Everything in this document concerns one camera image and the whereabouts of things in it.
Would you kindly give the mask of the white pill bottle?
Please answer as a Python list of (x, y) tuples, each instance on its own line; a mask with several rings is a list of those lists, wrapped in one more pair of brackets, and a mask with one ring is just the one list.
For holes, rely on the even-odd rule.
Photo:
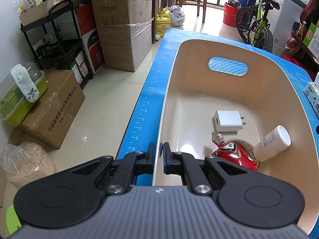
[(254, 146), (253, 153), (257, 161), (264, 162), (283, 152), (290, 145), (291, 138), (288, 131), (282, 125), (278, 125)]

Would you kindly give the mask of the white power adapter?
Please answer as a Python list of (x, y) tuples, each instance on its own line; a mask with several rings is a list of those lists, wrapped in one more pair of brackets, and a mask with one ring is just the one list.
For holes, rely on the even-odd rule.
[(238, 132), (245, 123), (239, 111), (217, 110), (213, 120), (217, 132)]

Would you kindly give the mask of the bag of grain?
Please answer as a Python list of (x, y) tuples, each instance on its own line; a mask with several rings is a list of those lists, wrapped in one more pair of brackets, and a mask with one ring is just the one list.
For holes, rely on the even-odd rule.
[(1, 166), (7, 180), (17, 189), (56, 173), (56, 166), (46, 150), (34, 142), (18, 146), (5, 144)]

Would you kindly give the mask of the brown cardboard box on floor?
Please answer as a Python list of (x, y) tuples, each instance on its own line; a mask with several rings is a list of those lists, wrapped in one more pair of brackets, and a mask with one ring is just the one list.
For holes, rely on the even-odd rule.
[(85, 96), (71, 70), (45, 70), (44, 73), (48, 88), (20, 124), (20, 129), (59, 149)]

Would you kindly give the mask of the green plastic container clear lid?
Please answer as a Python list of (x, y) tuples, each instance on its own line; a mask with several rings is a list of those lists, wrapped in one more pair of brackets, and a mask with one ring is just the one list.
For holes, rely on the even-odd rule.
[(22, 62), (30, 78), (39, 91), (39, 98), (29, 102), (17, 86), (11, 74), (1, 82), (1, 119), (12, 127), (18, 127), (30, 112), (35, 103), (44, 95), (48, 85), (44, 71), (40, 70), (34, 62)]

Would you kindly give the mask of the tissue box with pattern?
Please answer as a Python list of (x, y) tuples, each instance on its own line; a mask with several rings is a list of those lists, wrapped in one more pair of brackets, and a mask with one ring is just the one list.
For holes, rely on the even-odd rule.
[(319, 73), (317, 73), (315, 81), (311, 81), (304, 88), (304, 94), (309, 100), (316, 116), (319, 118)]

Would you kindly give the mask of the white rolled towel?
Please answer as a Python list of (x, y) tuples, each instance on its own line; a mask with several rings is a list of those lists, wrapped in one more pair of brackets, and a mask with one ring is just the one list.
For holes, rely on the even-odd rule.
[(39, 91), (27, 69), (23, 65), (17, 64), (10, 70), (10, 74), (25, 99), (30, 103), (35, 103), (39, 98)]

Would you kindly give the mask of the black metal shelf rack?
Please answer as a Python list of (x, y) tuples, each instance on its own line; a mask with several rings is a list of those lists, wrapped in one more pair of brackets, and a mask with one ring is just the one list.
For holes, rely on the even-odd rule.
[(93, 78), (71, 0), (58, 2), (20, 30), (41, 70), (72, 70), (81, 88)]

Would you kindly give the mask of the red white appliance box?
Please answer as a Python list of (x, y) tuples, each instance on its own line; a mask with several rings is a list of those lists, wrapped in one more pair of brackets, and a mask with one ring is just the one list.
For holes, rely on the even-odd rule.
[(76, 10), (78, 25), (80, 27), (82, 42), (88, 62), (95, 75), (104, 65), (104, 55), (99, 40), (93, 6), (91, 3), (83, 5)]

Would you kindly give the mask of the large wrapped cardboard box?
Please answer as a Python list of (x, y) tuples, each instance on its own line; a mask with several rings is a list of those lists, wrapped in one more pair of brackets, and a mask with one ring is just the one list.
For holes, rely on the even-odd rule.
[(106, 66), (135, 72), (151, 49), (151, 22), (102, 25), (97, 24)]

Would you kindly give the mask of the green black bicycle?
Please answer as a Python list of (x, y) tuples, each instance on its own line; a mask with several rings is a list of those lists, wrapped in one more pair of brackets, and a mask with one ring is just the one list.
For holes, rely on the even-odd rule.
[(236, 12), (236, 27), (245, 44), (272, 53), (274, 37), (270, 31), (269, 11), (280, 9), (275, 0), (248, 0), (253, 5), (241, 7)]

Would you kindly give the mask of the white chest freezer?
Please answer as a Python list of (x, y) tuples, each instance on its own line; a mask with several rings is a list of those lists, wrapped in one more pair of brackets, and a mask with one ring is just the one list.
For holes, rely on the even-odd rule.
[(292, 32), (293, 25), (299, 21), (299, 15), (306, 4), (300, 0), (275, 1), (279, 3), (280, 9), (270, 10), (267, 18), (270, 22), (270, 31), (274, 37), (273, 54), (283, 57), (288, 53), (286, 42)]

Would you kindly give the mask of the open cardboard box on shelf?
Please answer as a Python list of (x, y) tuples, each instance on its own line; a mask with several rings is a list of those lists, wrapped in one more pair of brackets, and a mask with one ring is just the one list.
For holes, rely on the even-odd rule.
[(23, 26), (26, 26), (30, 23), (33, 23), (41, 18), (44, 18), (49, 15), (49, 9), (56, 5), (58, 2), (64, 0), (47, 0), (40, 5), (36, 5), (32, 9), (28, 10), (27, 12), (21, 14), (19, 16), (20, 21)]

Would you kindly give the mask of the white plastic bag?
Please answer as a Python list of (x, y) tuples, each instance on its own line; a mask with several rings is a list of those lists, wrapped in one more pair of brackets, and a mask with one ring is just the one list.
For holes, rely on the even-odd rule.
[(170, 25), (181, 27), (185, 21), (185, 14), (179, 5), (173, 5), (168, 8), (170, 12)]

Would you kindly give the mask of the upper cardboard box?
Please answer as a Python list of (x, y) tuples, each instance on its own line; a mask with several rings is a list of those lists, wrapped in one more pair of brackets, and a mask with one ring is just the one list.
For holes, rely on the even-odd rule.
[(97, 25), (127, 25), (151, 20), (151, 0), (91, 0)]

